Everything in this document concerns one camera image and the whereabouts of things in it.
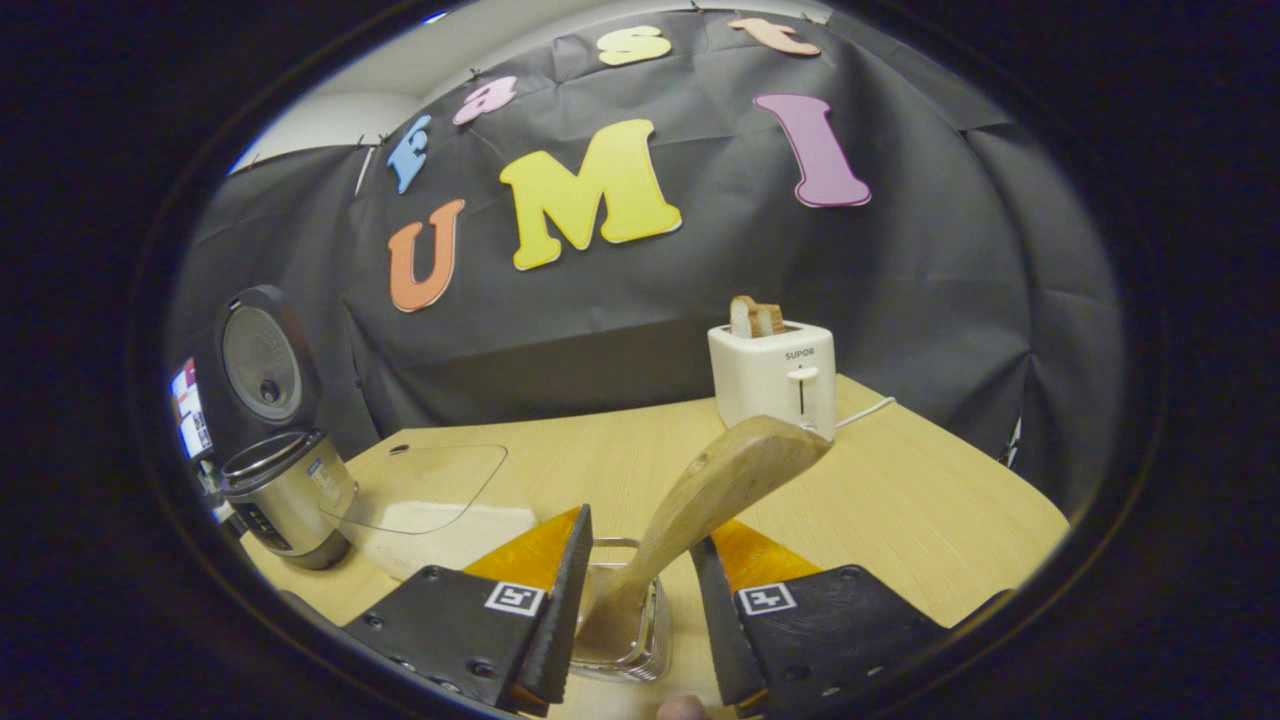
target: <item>wall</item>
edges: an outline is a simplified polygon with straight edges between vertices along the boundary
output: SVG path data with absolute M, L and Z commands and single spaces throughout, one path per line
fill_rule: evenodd
M 244 151 L 232 172 L 253 161 L 326 145 L 376 145 L 421 108 L 421 99 L 394 92 L 311 95 L 289 108 Z

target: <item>letter m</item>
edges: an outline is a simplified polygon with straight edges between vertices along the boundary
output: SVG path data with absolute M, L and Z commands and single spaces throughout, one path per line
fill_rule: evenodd
M 653 123 L 643 119 L 600 128 L 576 176 L 541 150 L 503 168 L 498 179 L 511 186 L 516 201 L 517 269 L 545 265 L 561 255 L 559 240 L 547 233 L 544 214 L 573 247 L 586 250 L 600 197 L 608 211 L 600 236 L 609 242 L 628 242 L 680 227 L 680 210 L 663 200 L 649 160 L 652 132 Z

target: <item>black backdrop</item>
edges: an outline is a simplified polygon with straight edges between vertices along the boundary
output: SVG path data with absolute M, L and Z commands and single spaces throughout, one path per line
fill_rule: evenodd
M 728 27 L 740 17 L 795 27 L 822 55 L 765 47 Z M 598 37 L 639 24 L 660 28 L 672 51 L 623 67 L 598 59 Z M 515 100 L 449 122 L 503 76 L 518 78 Z M 868 205 L 796 200 L 786 136 L 753 105 L 768 92 L 831 104 L 835 135 L 872 187 Z M 232 293 L 279 284 L 321 363 L 319 423 L 352 456 L 406 427 L 708 397 L 705 331 L 748 293 L 832 329 L 840 372 L 988 455 L 1021 418 L 1015 469 L 1065 512 L 1105 474 L 1129 359 L 1097 223 L 1025 124 L 869 24 L 844 13 L 829 27 L 758 13 L 634 15 L 485 68 L 422 113 L 433 118 L 425 167 L 403 195 L 387 160 L 417 114 L 367 165 L 367 150 L 332 147 L 229 178 L 179 279 L 170 361 L 189 355 Z M 598 129 L 634 118 L 657 128 L 653 167 L 682 225 L 586 251 L 564 243 L 559 260 L 517 272 L 503 167 L 545 150 L 576 172 Z M 452 283 L 402 313 L 387 241 L 456 197 L 466 208 Z M 419 278 L 434 264 L 430 233 L 417 241 Z
M 133 269 L 147 258 L 151 272 L 175 268 L 174 249 L 143 251 L 140 238 L 191 159 L 255 94 L 381 8 L 315 13 L 310 3 L 227 0 L 140 14 L 123 4 L 44 4 L 8 17 L 0 53 L 14 69 L 3 78 L 14 99 L 4 176 L 14 305 L 5 324 L 20 342 L 5 388 L 6 427 L 19 443 L 0 530 L 6 715 L 390 712 L 370 700 L 370 685 L 335 674 L 332 659 L 276 634 L 289 614 L 255 594 L 247 574 L 236 578 L 238 593 L 215 579 L 202 562 L 228 551 L 211 533 L 193 525 L 180 537 L 170 516 L 196 521 L 204 510 L 154 492 L 146 478 L 159 459 L 169 459 L 160 480 L 175 477 L 173 448 L 134 434 L 124 410 L 129 378 L 159 384 L 164 372 L 159 363 L 137 370 L 119 351 L 131 299 L 143 304 L 146 324 L 146 304 L 166 295 L 155 290 L 163 277 Z M 896 32 L 931 35 L 874 8 Z M 1166 387 L 1176 392 L 1160 413 L 1164 442 L 1134 446 L 1149 451 L 1146 489 L 1097 560 L 1044 615 L 895 716 L 1267 716 L 1280 673 L 1270 592 L 1274 12 L 1202 3 L 909 8 L 952 46 L 959 38 L 1012 72 L 1075 131 L 1053 145 L 1096 154 L 1105 172 L 1092 177 L 1125 188 L 1160 250 L 1157 277 L 1174 291 L 1124 287 L 1167 316 Z M 310 79 L 333 68 L 312 65 Z M 251 119 L 265 122 L 287 100 Z M 250 138 L 248 129 L 238 136 Z M 204 159 L 225 168 L 236 154 Z M 1117 269 L 1134 266 L 1116 258 Z M 1132 457 L 1120 468 L 1132 471 Z

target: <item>wooden table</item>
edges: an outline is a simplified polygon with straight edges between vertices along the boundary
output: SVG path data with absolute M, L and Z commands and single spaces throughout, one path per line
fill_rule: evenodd
M 840 418 L 881 400 L 845 377 L 836 392 Z M 454 464 L 458 473 L 470 473 L 465 484 L 474 487 L 476 473 L 490 471 L 495 487 L 521 488 L 540 520 L 588 502 L 596 537 L 637 538 L 681 470 L 723 429 L 714 400 L 707 398 L 553 420 L 401 430 L 347 468 L 362 495 L 412 495 L 426 475 L 390 471 L 390 448 L 435 450 L 415 454 L 424 459 L 467 448 Z M 818 465 L 739 519 L 820 568 L 865 566 L 945 626 L 993 593 L 1016 588 L 1068 529 L 1062 514 L 1023 479 L 896 404 L 837 430 L 835 447 Z M 243 544 L 268 580 L 338 624 L 398 584 L 360 552 L 334 569 L 311 571 L 284 562 L 250 534 Z M 667 676 L 622 684 L 571 674 L 566 702 L 552 706 L 550 717 L 652 719 L 660 702 L 686 693 L 699 696 L 712 717 L 733 717 L 731 708 L 719 707 L 689 556 L 668 568 L 662 582 L 675 630 Z

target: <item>monitor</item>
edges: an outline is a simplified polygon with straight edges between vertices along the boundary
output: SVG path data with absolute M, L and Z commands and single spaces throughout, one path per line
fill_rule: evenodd
M 188 357 L 182 370 L 170 383 L 173 411 L 182 433 L 182 445 L 187 457 L 197 460 L 207 455 L 214 442 L 209 438 L 205 425 L 205 413 L 200 407 L 200 393 L 196 392 L 196 360 Z

